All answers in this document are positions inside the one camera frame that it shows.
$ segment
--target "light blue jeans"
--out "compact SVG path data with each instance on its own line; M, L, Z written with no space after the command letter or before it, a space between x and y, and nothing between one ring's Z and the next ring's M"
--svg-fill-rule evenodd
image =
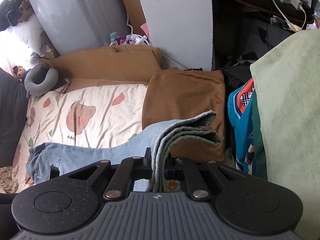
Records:
M51 165L57 167L60 175L63 175L99 160L110 160L111 164L119 164L124 158L143 157L146 148L151 147L154 182L155 179L159 180L158 177L155 177L157 174L160 174L158 176L162 176L162 179L164 178L162 160L167 158L171 147L179 141L195 139L215 145L220 143L221 140L215 131L205 130L214 118L215 112L208 111L191 119L154 123L130 141L113 148L92 149L58 143L43 143L30 148L30 157L26 165L27 172L38 184L49 179Z

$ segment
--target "teddy bear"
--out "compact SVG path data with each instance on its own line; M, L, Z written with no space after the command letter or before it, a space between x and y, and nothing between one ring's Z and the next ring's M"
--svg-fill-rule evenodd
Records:
M82 105L79 100L74 102L66 119L68 129L76 135L81 134L95 112L95 106Z
M30 71L30 69L28 69L27 71L21 67L21 66L14 66L12 68L13 73L16 75L17 79L20 80L20 82L23 84L24 80L28 74L28 72Z

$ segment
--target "gray neck pillow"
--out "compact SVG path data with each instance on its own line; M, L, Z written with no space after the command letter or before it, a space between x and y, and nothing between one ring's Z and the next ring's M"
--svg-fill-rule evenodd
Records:
M58 81L59 75L58 71L54 68L50 68L47 72L44 81L41 84L35 84L33 82L34 77L37 72L42 67L41 64L34 66L27 74L24 80L24 86L27 91L27 98L31 96L39 97L47 93L51 88L55 86Z

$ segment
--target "plaid pattern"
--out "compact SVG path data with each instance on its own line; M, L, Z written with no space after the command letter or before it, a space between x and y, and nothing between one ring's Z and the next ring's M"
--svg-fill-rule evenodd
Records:
M247 106L252 95L252 91L245 92L240 97L240 103L244 106Z

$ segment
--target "white cable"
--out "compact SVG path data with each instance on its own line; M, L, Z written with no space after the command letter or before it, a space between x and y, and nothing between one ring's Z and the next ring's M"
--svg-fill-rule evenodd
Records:
M304 23L303 23L302 28L301 28L301 30L303 30L303 27L306 24L307 14L306 14L305 10L303 9L303 7L301 5L299 6L299 8L301 9L301 11L304 12Z
M131 35L133 34L133 28L132 26L129 24L129 15L127 14L127 25L131 28Z
M131 35L132 35L133 34L133 27L129 24L129 15L128 14L127 14L127 25L131 28ZM148 40L145 37L143 37L143 36L141 36L139 34L135 34L135 35L137 35L139 38L142 38L148 46L151 46L150 43L148 42ZM183 67L181 64L176 62L174 59L172 59L172 58L170 58L170 57L168 57L166 55L163 55L163 54L162 54L162 56L167 58L168 60L171 60L173 63L175 63L181 69L187 69L186 67Z
M278 5L276 4L275 0L272 0L273 3L275 4L275 6L277 7L278 11L281 13L281 15L284 17L285 21L290 24L290 26L292 27L292 30L296 33L297 30L295 29L295 27L293 26L293 24L287 19L287 17L283 14L283 12L280 10L280 8L278 7Z
M178 67L180 67L181 70L188 69L188 68L186 68L186 67L183 67L181 64L179 64L178 62L176 62L174 59L172 59L172 58L170 58L170 57L168 57L168 56L166 56L166 55L163 55L163 54L162 54L162 57L165 57L165 58L167 58L168 60L171 60L171 61L172 61L173 63L175 63Z

